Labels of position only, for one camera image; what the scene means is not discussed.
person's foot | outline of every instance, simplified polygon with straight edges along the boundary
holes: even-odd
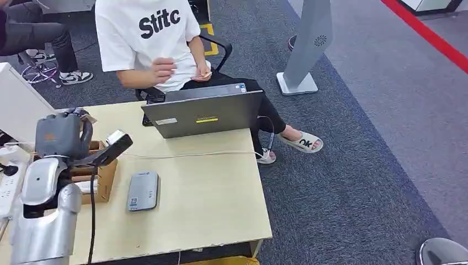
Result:
[[[48,54],[44,50],[37,50],[36,54],[34,56],[31,56],[31,58],[33,60],[35,60],[36,64],[38,64],[38,65],[40,65],[41,63],[44,63],[44,62],[51,62],[51,61],[56,60],[55,54]]]
[[[315,135],[294,129],[287,125],[279,134],[279,139],[288,145],[306,153],[319,152],[323,148],[323,141]]]
[[[257,159],[257,163],[262,165],[273,164],[276,161],[276,155],[273,151],[270,151],[270,154],[267,155],[268,149],[263,149],[263,156]]]
[[[60,80],[65,86],[85,83],[91,79],[93,79],[93,74],[90,72],[74,71],[71,73],[60,73]]]

jeans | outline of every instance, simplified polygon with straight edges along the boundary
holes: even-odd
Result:
[[[220,74],[216,71],[213,72],[211,79],[208,82],[187,82],[182,89],[193,89],[201,87],[211,87],[211,86],[222,86],[225,84],[235,84],[235,83],[245,83],[247,91],[262,91],[263,89],[259,86],[257,81],[251,79],[243,78],[231,78],[229,76]],[[268,133],[279,134],[286,129],[286,124],[276,111],[275,107],[272,105],[270,100],[265,95],[260,104],[258,110],[259,116],[267,116],[272,121],[270,122],[267,118],[258,119],[257,125],[253,128],[250,128],[252,134],[252,142],[255,152],[263,153],[262,144],[260,143],[260,138],[258,137],[259,130],[266,131]]]
[[[42,9],[35,3],[24,3],[4,9],[8,14],[6,42],[0,56],[15,55],[28,49],[43,50],[46,43],[52,48],[62,73],[78,70],[70,33],[59,23],[40,23]]]

circular vent logo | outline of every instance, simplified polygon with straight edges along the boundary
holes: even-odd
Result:
[[[327,42],[327,37],[325,35],[320,35],[313,41],[313,44],[317,47],[322,46]]]

gray laptop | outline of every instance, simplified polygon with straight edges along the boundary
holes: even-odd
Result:
[[[166,93],[166,101],[141,108],[165,138],[250,128],[257,122],[263,91],[245,84]]]

person's hand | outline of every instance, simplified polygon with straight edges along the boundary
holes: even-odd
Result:
[[[201,63],[196,67],[196,76],[192,77],[193,81],[208,82],[211,78],[211,69],[206,63]]]
[[[9,5],[11,0],[0,0],[0,7]]]
[[[174,74],[177,66],[172,58],[157,58],[151,65],[151,73],[155,78],[156,84],[164,84]]]

